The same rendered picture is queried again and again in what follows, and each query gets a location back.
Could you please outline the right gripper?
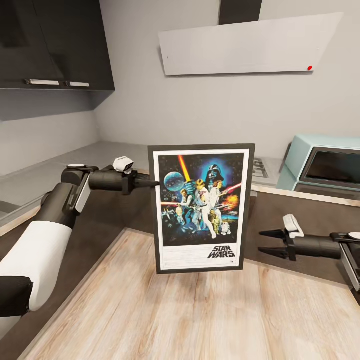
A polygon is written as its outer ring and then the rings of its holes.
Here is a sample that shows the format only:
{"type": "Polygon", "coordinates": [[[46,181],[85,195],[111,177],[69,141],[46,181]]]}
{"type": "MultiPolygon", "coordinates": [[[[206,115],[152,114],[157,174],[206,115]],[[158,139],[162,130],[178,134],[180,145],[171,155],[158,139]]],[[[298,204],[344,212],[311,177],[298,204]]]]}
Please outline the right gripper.
{"type": "Polygon", "coordinates": [[[268,230],[261,231],[261,236],[282,239],[285,247],[259,247],[258,250],[264,254],[269,254],[286,260],[289,258],[291,262],[296,262],[296,255],[306,257],[321,258],[321,244],[318,235],[305,234],[304,237],[296,236],[292,238],[289,236],[289,231],[285,228],[284,231],[268,230]]]}

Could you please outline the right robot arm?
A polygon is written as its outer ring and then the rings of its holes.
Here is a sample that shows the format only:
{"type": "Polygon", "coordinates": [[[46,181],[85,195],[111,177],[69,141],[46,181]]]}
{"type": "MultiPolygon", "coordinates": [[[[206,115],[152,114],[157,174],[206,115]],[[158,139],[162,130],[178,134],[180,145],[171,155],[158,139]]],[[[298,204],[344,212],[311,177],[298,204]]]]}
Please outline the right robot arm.
{"type": "Polygon", "coordinates": [[[332,232],[329,236],[304,234],[293,214],[283,217],[282,231],[261,231],[261,236],[282,239],[285,247],[259,247],[258,250],[291,262],[296,255],[342,260],[350,280],[360,296],[360,232],[332,232]]]}

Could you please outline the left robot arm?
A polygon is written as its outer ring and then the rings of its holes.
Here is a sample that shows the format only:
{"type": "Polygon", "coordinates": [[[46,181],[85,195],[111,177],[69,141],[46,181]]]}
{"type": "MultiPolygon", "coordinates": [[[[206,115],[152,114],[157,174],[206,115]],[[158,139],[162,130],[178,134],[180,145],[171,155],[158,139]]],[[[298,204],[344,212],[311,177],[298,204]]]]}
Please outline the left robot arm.
{"type": "Polygon", "coordinates": [[[55,289],[71,232],[91,191],[122,192],[160,186],[160,181],[131,170],[134,162],[117,158],[114,170],[68,165],[25,233],[0,262],[0,340],[27,313],[39,310],[55,289]]]}

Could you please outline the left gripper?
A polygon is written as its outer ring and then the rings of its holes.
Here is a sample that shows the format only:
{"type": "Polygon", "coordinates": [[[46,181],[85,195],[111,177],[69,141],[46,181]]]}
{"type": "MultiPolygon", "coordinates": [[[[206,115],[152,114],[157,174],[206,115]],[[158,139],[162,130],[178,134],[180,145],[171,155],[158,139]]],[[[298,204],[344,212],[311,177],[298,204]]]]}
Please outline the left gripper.
{"type": "Polygon", "coordinates": [[[129,196],[134,189],[156,186],[160,186],[160,181],[140,176],[137,170],[132,170],[130,174],[108,170],[103,176],[104,190],[122,192],[123,196],[129,196]]]}

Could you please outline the poster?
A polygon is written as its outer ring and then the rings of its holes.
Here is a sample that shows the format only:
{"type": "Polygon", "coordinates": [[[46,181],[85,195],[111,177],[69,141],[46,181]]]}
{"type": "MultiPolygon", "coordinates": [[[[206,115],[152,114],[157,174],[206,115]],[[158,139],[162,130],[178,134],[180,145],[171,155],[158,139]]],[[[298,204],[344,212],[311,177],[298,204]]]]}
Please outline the poster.
{"type": "Polygon", "coordinates": [[[158,275],[243,270],[255,148],[148,145],[158,275]]]}

